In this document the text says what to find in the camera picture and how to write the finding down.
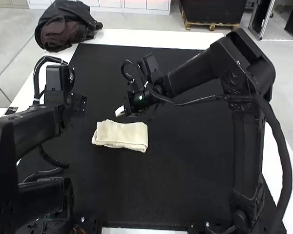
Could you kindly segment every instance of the white towel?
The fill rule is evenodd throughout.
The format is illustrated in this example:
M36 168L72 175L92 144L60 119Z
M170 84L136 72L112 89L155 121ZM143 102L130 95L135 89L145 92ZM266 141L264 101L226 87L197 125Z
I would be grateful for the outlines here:
M92 144L110 148L127 148L145 153L147 125L144 123L116 123L112 120L97 122Z

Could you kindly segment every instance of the black rubber mat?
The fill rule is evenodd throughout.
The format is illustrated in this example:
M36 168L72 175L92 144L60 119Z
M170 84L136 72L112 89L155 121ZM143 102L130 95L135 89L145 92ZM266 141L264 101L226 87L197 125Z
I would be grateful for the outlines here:
M184 230L191 220L228 225L233 184L233 130L226 103L188 107L160 106L137 118L114 116L123 104L127 81L120 66L153 52L163 73L199 53L196 50L80 44L71 60L76 71L74 92L87 96L84 119L44 144L54 158L70 161L66 172L74 185L78 213L94 214L106 226ZM190 100L222 92L217 80L180 96ZM148 125L145 154L93 146L97 121L111 119ZM20 178L50 169L37 156L19 165ZM269 192L265 211L274 212ZM263 215L269 221L270 215Z

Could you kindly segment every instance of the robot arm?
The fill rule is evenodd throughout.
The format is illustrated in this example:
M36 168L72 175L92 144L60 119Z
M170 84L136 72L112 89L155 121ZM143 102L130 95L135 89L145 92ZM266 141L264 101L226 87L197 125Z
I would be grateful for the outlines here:
M134 78L130 81L133 88L127 92L125 103L115 112L116 116L137 116L159 102L176 106L216 100L228 103L234 127L235 161L230 200L234 228L231 227L228 232L237 229L241 233L251 233L254 229L265 197L262 177L265 122L271 125L274 132L278 132L275 138L279 150L282 149L283 190L270 228L270 233L275 233L291 196L292 169L281 127L268 103L272 98L275 69L264 53L239 29L166 75L162 75L152 54L145 56L136 68L144 87L138 89ZM220 79L223 94L186 102L173 99L213 79ZM218 233L210 223L206 231Z
M46 214L56 214L56 218L66 221L71 218L74 205L71 180L56 177L18 184L16 161L59 136L72 117L84 115L86 98L71 92L74 79L73 69L67 64L47 66L44 104L40 105L36 99L36 105L28 110L0 118L0 233L15 233ZM40 97L39 89L36 92L35 98ZM68 166L55 160L51 163ZM72 230L69 222L63 228L66 233Z

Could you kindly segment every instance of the white table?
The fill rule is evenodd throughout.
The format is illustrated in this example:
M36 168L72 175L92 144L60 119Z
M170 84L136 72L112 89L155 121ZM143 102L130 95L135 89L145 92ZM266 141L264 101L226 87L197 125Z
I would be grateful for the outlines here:
M139 31L139 30L121 30L104 29L96 35L95 39L88 41L92 44L108 44L123 46L157 47L157 48L176 48L176 49L207 49L211 43L221 38L223 34L219 33L196 33L196 32L163 32L163 31ZM47 53L70 62L77 45L59 53ZM46 63L40 72L40 88L44 87L45 67L51 63ZM34 97L33 74L29 76L24 86L21 88L11 106L18 107L18 112L26 110ZM293 151L288 145L290 158L293 168ZM268 184L269 190L277 203L282 187L282 169L277 149L277 144L273 138L270 126L266 125L263 174ZM288 234L293 234L293 192L283 218L284 225ZM132 230L132 229L110 229L104 228L104 234L170 234L181 233L175 231L159 230Z

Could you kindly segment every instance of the black jacket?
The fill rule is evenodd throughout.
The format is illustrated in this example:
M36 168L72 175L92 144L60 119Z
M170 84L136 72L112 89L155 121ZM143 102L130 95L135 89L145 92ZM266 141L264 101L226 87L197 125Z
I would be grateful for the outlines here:
M39 19L35 39L42 49L58 52L72 43L93 39L94 31L102 27L81 1L55 0Z

